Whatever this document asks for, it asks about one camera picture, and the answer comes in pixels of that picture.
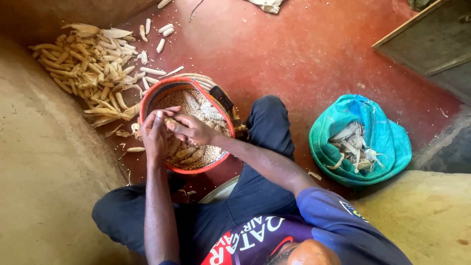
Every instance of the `man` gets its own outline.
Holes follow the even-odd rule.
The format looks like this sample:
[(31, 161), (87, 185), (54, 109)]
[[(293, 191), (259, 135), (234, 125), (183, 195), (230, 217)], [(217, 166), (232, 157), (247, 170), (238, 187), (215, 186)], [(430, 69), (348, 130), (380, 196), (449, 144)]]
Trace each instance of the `man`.
[[(320, 188), (294, 163), (288, 113), (279, 98), (253, 104), (248, 143), (179, 110), (155, 110), (141, 126), (146, 184), (118, 188), (95, 205), (93, 219), (112, 240), (145, 255), (150, 265), (411, 264), (348, 201)], [(165, 127), (164, 115), (185, 126)], [(165, 130), (245, 162), (226, 200), (172, 204)]]

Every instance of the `navy t-shirt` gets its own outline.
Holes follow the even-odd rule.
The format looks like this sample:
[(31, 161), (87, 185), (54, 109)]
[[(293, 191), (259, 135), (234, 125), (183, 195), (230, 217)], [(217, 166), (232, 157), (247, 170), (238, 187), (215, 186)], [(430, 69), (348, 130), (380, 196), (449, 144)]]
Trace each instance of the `navy t-shirt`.
[(412, 265), (398, 247), (338, 194), (307, 188), (296, 200), (302, 218), (256, 216), (227, 231), (202, 265), (260, 265), (285, 243), (307, 239), (326, 245), (342, 265)]

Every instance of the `man's left hand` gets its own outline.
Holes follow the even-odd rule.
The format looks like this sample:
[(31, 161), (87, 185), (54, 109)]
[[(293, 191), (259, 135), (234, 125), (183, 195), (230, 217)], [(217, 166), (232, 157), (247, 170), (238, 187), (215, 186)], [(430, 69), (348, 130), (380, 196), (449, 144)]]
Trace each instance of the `man's left hand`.
[(164, 116), (173, 116), (181, 107), (170, 107), (152, 111), (141, 125), (142, 142), (146, 148), (147, 163), (162, 164), (169, 153)]

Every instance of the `wall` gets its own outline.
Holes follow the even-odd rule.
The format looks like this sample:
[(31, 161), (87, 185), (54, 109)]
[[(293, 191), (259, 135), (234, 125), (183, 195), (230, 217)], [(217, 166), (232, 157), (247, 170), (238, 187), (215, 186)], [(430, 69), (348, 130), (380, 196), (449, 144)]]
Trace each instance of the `wall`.
[(52, 43), (67, 23), (108, 28), (158, 3), (157, 0), (4, 0), (2, 33), (22, 45)]
[(115, 161), (72, 98), (0, 38), (1, 263), (128, 264), (90, 216), (125, 184)]
[(352, 204), (414, 265), (469, 264), (471, 174), (404, 171), (387, 184)]

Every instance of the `dirt floor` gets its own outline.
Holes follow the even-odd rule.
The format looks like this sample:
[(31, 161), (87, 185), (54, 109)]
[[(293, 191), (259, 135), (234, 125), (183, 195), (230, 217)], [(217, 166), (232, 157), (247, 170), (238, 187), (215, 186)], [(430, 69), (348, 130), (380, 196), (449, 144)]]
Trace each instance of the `dirt floor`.
[[(147, 51), (147, 67), (168, 72), (183, 65), (180, 73), (211, 77), (229, 93), (242, 119), (257, 98), (279, 96), (289, 111), (296, 162), (306, 171), (319, 172), (309, 151), (309, 130), (318, 115), (343, 94), (361, 94), (377, 102), (389, 119), (407, 129), (414, 152), (451, 124), (462, 104), (371, 48), (414, 15), (406, 0), (287, 0), (278, 15), (264, 13), (247, 1), (204, 0), (193, 16), (191, 10), (198, 2), (178, 0), (164, 9), (154, 6), (116, 26), (133, 30), (140, 39), (139, 25), (151, 18), (155, 29), (147, 36), (149, 42), (133, 43)], [(162, 35), (156, 30), (168, 23), (175, 25), (175, 32), (166, 37), (165, 48), (158, 54), (155, 48)], [(142, 66), (140, 60), (134, 64)], [(138, 101), (132, 94), (128, 93), (129, 103)], [(110, 131), (118, 124), (102, 130)], [(127, 143), (126, 147), (142, 144), (131, 137), (109, 139), (119, 154), (123, 153), (119, 143)], [(145, 180), (144, 153), (126, 155), (122, 165), (125, 171), (131, 170), (132, 183)], [(192, 196), (196, 202), (237, 176), (241, 166), (232, 157), (185, 189), (197, 191)], [(342, 195), (350, 193), (327, 177), (316, 181)]]

